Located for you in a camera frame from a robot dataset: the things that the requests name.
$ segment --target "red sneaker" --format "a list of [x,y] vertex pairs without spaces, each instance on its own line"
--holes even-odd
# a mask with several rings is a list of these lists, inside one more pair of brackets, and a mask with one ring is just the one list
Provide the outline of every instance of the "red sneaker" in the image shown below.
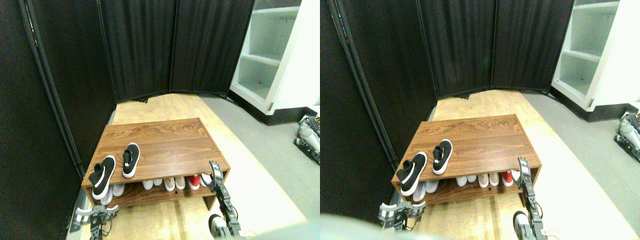
[[187,179],[189,179],[187,183],[189,183],[189,188],[191,188],[191,190],[197,190],[200,187],[199,175],[189,176]]
[[511,185],[513,185],[513,178],[511,177],[511,172],[502,172],[500,173],[500,176],[502,177],[502,183],[505,186],[510,187]]

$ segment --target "black sneaker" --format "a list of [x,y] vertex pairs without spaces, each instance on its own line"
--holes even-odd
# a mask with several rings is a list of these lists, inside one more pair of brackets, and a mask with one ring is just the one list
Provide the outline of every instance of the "black sneaker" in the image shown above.
[[109,180],[115,168],[116,159],[111,155],[105,157],[102,163],[93,166],[93,173],[89,175],[89,181],[93,184],[93,199],[101,200],[107,195]]
[[440,146],[433,149],[433,173],[436,175],[444,173],[451,158],[451,152],[453,152],[453,144],[447,139],[442,140]]
[[134,174],[136,174],[136,166],[138,165],[138,160],[140,159],[140,148],[138,147],[138,145],[135,143],[130,143],[127,147],[127,150],[124,150],[122,158],[124,158],[122,175],[130,179]]
[[396,175],[402,182],[400,194],[410,196],[418,187],[418,179],[427,165],[427,154],[419,152],[411,161],[403,162],[403,169],[398,170]]

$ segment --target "lower shelf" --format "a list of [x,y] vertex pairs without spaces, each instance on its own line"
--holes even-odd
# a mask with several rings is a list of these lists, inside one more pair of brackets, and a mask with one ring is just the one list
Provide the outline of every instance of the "lower shelf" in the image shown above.
[[426,202],[427,204],[441,204],[444,202],[451,202],[453,200],[464,200],[469,198],[478,198],[484,196],[495,196],[503,193],[521,193],[518,189],[518,186],[511,185],[510,187],[505,186],[502,183],[502,179],[498,186],[487,186],[486,188],[480,188],[478,184],[478,179],[475,182],[468,182],[464,186],[458,186],[456,179],[442,179],[438,183],[438,189],[436,189],[433,193],[426,193],[424,199],[420,202],[414,202],[413,197],[409,196],[408,198],[412,200],[413,203],[422,203]]
[[[88,192],[91,193],[91,191],[93,191],[93,189],[88,188]],[[114,207],[115,205],[119,205],[120,207],[127,207],[139,204],[177,200],[181,198],[191,198],[195,196],[203,197],[213,195],[214,194],[211,193],[209,188],[204,188],[203,186],[200,186],[197,190],[191,190],[187,184],[183,190],[175,188],[173,191],[169,192],[164,188],[164,183],[160,184],[160,186],[153,186],[150,190],[146,190],[142,186],[142,182],[132,182],[126,184],[124,193],[120,196],[114,196],[107,206]],[[89,195],[89,198],[95,201],[95,203],[100,204],[100,200],[94,200],[91,195]]]

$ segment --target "wooden shelf top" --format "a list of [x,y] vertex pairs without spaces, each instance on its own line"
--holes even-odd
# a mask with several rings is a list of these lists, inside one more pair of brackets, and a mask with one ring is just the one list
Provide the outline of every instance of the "wooden shelf top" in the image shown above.
[[[451,141],[453,153],[446,171],[435,175],[432,151],[443,139]],[[517,170],[518,157],[526,158],[531,168],[541,166],[516,115],[422,122],[399,169],[418,152],[427,155],[420,181]],[[400,184],[395,174],[392,183]]]
[[[136,174],[127,179],[122,175],[122,153],[132,142],[138,144],[141,154]],[[84,176],[83,187],[92,187],[88,177],[93,166],[108,155],[116,159],[109,185],[211,173],[209,161],[220,164],[223,172],[229,170],[227,160],[199,118],[107,125]]]

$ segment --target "black baseboard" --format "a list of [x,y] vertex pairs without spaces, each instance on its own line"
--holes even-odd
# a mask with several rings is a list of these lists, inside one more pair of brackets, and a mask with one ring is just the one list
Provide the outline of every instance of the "black baseboard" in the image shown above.
[[306,107],[276,109],[276,111],[273,112],[273,115],[266,115],[233,91],[229,91],[229,98],[240,105],[256,120],[263,122],[267,126],[298,122],[302,119],[302,116],[305,115]]
[[573,102],[571,99],[569,99],[554,87],[551,87],[549,93],[553,95],[560,103],[564,104],[574,114],[587,122],[597,122],[621,118],[622,115],[625,114],[625,111],[628,109],[628,104],[613,104],[596,106],[593,111],[589,112],[585,111],[583,108],[578,106],[578,104]]

